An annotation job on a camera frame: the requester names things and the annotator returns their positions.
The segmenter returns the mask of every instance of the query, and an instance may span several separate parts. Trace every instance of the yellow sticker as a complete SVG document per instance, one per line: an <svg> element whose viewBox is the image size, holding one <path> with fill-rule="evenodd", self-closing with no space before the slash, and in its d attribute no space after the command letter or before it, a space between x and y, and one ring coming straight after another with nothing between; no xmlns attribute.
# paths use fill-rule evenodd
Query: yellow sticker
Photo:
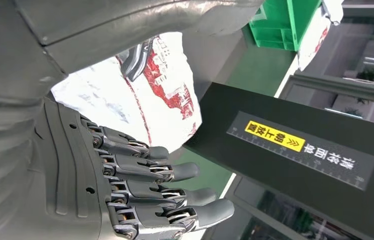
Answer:
<svg viewBox="0 0 374 240"><path fill-rule="evenodd" d="M245 131L296 152L300 152L302 150L302 147L306 141L305 139L293 136L255 121L250 121Z"/></svg>

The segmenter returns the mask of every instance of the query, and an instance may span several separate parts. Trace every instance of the gray robot arm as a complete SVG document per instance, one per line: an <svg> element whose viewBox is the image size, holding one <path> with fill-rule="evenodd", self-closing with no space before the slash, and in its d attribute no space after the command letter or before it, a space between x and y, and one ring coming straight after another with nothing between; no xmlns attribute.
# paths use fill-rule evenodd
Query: gray robot arm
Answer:
<svg viewBox="0 0 374 240"><path fill-rule="evenodd" d="M44 224L40 231L36 230L38 235L50 235L52 229L47 229L47 222L20 217L21 209L33 208L33 199L39 208L47 207L42 212L50 219L61 217L62 223L75 221L82 223L81 227L92 228L93 224L86 220L93 211L89 200L78 194L73 202L69 198L65 203L59 195L62 190L70 192L72 183L76 187L74 194L80 193L81 188L85 190L79 183L82 177L77 174L79 168L89 168L76 162L75 133L69 133L72 125L66 124L75 121L79 130L76 134L84 134L77 124L80 118L66 117L70 110L55 103L44 107L44 96L53 85L70 73L162 32L191 27L211 34L233 32L248 21L261 3L262 0L0 0L0 231L11 224L13 229ZM60 133L65 133L62 138L58 137ZM46 139L54 146L48 148ZM74 163L63 161L66 157L61 149L66 145L72 149L67 158ZM52 153L52 157L41 157L44 153ZM90 174L98 174L101 169L94 171ZM83 184L87 185L89 180L85 179ZM70 203L77 206L74 215L69 214ZM97 222L100 226L105 224L103 220ZM56 230L55 235L51 234L54 238L49 239L73 236L79 226L71 225L75 224L65 227L67 235ZM100 232L100 227L86 230L95 236L92 232ZM7 239L17 234L8 230Z"/></svg>

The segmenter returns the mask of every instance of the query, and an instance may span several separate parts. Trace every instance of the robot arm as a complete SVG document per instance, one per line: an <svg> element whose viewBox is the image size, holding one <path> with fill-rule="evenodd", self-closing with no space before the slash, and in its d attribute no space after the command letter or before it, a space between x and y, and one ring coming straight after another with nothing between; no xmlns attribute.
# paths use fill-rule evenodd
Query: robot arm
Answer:
<svg viewBox="0 0 374 240"><path fill-rule="evenodd" d="M0 0L0 236L69 239L79 228L88 239L105 235L104 209L111 196L97 178L103 166L94 162L97 153L87 140L77 140L92 140L92 134L78 113L52 102L44 105L53 85L162 32L190 27L233 32L261 3ZM84 195L89 188L103 197L90 199ZM99 206L97 200L103 200Z"/></svg>

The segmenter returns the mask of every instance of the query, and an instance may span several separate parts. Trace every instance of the green plastic crate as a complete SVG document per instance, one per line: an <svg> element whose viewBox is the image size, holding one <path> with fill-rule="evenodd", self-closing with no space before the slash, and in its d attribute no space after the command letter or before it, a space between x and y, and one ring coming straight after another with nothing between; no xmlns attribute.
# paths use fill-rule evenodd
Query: green plastic crate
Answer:
<svg viewBox="0 0 374 240"><path fill-rule="evenodd" d="M258 47L298 51L321 0L266 0L249 26Z"/></svg>

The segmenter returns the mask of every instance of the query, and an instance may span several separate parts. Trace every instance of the ruler marking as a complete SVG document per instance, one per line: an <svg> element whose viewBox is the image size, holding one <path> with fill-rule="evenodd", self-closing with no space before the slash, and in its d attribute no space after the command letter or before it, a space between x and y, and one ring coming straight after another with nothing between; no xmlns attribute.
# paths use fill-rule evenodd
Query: ruler marking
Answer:
<svg viewBox="0 0 374 240"><path fill-rule="evenodd" d="M297 162L297 163L299 163L299 164L301 164L303 166L306 166L308 168L314 169L314 170L316 170L316 171L318 171L318 172L320 172L320 173L322 173L324 175L327 175L327 176L330 176L332 178L335 178L338 181L341 181L341 182L343 182L345 184L351 185L351 186L353 186L353 187L355 187L357 189L363 190L363 188L359 186L359 184L360 184L359 181L356 181L354 184L352 184L352 183L350 183L350 179L343 180L341 178L341 175L338 175L337 177L334 177L332 172L325 172L324 168L318 169L317 168L318 164L315 164L313 167L311 167L311 166L309 166L309 162L303 163L302 159L296 159L294 156L289 156L288 153L286 153L286 152L283 151L283 149L280 149L280 151L277 152L276 148L275 149L271 149L270 148L270 144L265 146L264 142L260 141L260 139L258 139L258 138L255 138L255 139L252 138L250 140L248 137L246 137L246 139L245 139L243 134L240 136L239 133L234 133L234 132L235 132L234 130L233 130L233 132L228 132L227 131L227 134L230 134L230 135L232 135L234 137L242 139L242 140L244 140L244 141L246 141L248 143L251 143L251 144L253 144L255 146L258 146L258 147L261 147L263 149L269 150L269 151L271 151L271 152L273 152L273 153L275 153L277 155L280 155L280 156L285 157L285 158L287 158L289 160L295 161L295 162Z"/></svg>

